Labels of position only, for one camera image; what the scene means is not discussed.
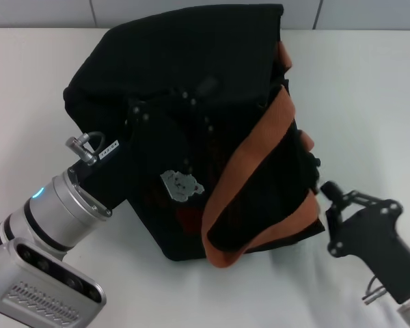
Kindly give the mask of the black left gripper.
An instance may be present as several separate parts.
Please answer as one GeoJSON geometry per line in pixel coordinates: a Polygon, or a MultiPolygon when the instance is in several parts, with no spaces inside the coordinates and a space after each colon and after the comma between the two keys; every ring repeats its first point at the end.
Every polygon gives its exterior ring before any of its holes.
{"type": "Polygon", "coordinates": [[[166,171],[193,173],[214,167],[212,111],[221,84],[215,76],[184,76],[182,89],[133,93],[129,100],[76,102],[71,118],[82,132],[101,133],[91,142],[106,150],[96,163],[74,165],[79,186],[109,209],[124,200],[139,204],[166,171]],[[187,120],[187,137],[182,123],[187,120]]]}

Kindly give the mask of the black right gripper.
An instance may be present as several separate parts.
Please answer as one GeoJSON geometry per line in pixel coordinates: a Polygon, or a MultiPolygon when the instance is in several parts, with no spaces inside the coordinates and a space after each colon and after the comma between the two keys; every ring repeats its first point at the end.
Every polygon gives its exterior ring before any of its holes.
{"type": "Polygon", "coordinates": [[[335,258],[359,258],[395,302],[410,300],[410,249],[396,232],[402,205],[357,190],[345,193],[333,181],[323,183],[320,191],[332,203],[325,212],[329,253],[335,258]],[[351,204],[364,208],[343,221],[342,211],[351,204]]]}

